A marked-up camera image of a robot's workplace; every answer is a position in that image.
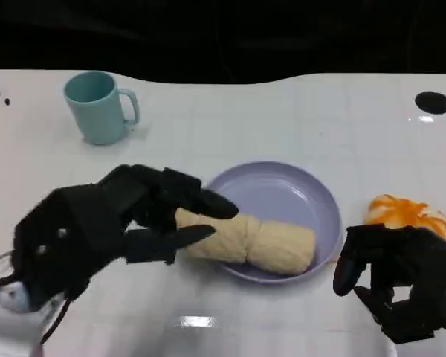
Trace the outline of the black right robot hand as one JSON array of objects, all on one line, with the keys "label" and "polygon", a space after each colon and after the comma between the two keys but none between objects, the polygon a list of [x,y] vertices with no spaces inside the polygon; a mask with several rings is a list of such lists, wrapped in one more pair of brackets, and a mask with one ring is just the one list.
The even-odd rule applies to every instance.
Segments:
[{"label": "black right robot hand", "polygon": [[446,241],[426,228],[347,228],[333,289],[354,292],[395,344],[446,330]]}]

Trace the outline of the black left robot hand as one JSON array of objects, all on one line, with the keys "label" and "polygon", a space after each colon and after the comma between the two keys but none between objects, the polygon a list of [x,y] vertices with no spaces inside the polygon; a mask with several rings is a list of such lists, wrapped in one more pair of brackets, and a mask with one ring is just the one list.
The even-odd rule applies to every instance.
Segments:
[{"label": "black left robot hand", "polygon": [[130,264],[171,265],[179,250],[216,232],[196,223],[178,228],[175,214],[180,208],[214,219],[232,219],[239,212],[230,200],[203,188],[199,178],[170,168],[123,164],[97,186],[121,219],[120,255]]}]

